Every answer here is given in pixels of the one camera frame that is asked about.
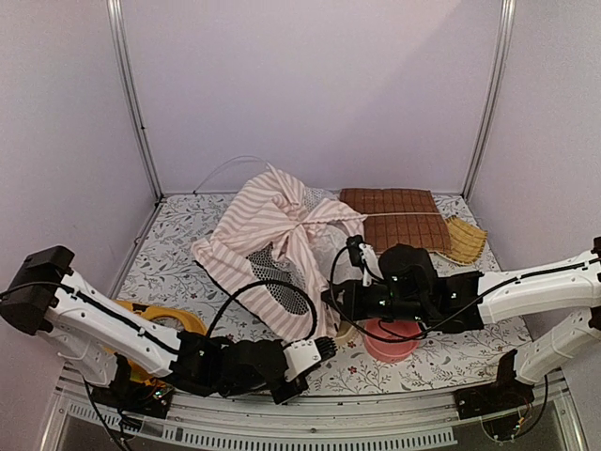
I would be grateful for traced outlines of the pink striped pet tent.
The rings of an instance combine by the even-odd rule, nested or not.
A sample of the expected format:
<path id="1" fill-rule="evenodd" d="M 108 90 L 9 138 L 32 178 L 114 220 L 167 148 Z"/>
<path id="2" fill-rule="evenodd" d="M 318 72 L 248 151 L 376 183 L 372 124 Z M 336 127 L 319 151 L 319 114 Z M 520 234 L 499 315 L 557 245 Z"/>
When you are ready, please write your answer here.
<path id="1" fill-rule="evenodd" d="M 348 204 L 272 167 L 244 184 L 213 233 L 193 243 L 192 254 L 229 294 L 260 279 L 299 284 L 314 303 L 314 312 L 295 306 L 298 295 L 282 286 L 251 288 L 238 297 L 283 340 L 334 337 L 340 318 L 321 301 L 328 281 L 314 248 L 332 231 L 361 235 L 364 220 Z"/>

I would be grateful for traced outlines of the white tent pole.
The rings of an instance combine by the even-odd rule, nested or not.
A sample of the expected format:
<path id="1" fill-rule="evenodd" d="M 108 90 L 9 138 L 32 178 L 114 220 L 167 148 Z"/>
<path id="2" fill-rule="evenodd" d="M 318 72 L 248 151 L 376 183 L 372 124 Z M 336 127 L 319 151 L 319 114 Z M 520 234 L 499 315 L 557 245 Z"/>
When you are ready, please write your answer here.
<path id="1" fill-rule="evenodd" d="M 201 188 L 211 179 L 222 173 L 228 166 L 233 163 L 262 163 L 268 169 L 272 169 L 272 165 L 268 160 L 262 159 L 260 157 L 254 155 L 239 155 L 220 165 L 216 166 L 207 176 L 205 176 L 201 182 L 193 189 L 193 195 L 200 194 Z M 401 217 L 401 216 L 416 216 L 416 215 L 425 215 L 425 216 L 440 216 L 439 211 L 399 211 L 399 212 L 377 212 L 377 213 L 367 213 L 368 217 Z"/>

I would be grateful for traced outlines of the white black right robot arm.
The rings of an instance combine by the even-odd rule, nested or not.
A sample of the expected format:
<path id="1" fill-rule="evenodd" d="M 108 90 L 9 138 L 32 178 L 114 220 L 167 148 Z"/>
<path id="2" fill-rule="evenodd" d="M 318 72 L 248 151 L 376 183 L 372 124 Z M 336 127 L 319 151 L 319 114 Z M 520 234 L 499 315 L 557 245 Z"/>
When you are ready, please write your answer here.
<path id="1" fill-rule="evenodd" d="M 481 330 L 512 317 L 548 310 L 571 314 L 530 344 L 503 355 L 485 401 L 506 409 L 550 370 L 573 359 L 600 339 L 600 241 L 575 257 L 512 272 L 438 275 L 423 248 L 397 244 L 380 256 L 362 237 L 345 247 L 362 280 L 329 282 L 322 301 L 350 324 L 364 319 L 409 320 L 423 334 Z"/>

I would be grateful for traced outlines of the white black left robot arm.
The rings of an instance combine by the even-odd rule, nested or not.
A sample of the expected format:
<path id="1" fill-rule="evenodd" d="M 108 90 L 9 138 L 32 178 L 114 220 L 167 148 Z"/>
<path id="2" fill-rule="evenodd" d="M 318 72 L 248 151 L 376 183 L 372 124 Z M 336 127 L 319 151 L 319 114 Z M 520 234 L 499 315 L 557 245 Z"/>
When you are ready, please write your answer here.
<path id="1" fill-rule="evenodd" d="M 231 342 L 143 319 L 95 290 L 70 266 L 73 258 L 62 245 L 27 256 L 1 294 L 1 316 L 51 343 L 120 408 L 140 397 L 129 379 L 132 364 L 197 396 L 268 390 L 281 404 L 306 390 L 306 376 L 321 360 L 313 339 Z"/>

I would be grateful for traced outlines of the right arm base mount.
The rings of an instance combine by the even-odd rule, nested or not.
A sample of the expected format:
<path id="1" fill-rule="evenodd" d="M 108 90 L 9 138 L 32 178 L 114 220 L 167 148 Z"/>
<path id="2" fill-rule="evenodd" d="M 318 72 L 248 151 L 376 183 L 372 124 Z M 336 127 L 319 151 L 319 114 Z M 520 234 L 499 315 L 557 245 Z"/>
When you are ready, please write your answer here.
<path id="1" fill-rule="evenodd" d="M 504 354 L 498 363 L 496 379 L 491 383 L 454 391 L 454 401 L 460 419 L 502 412 L 534 401 L 532 385 L 516 379 L 514 362 L 517 350 Z"/>

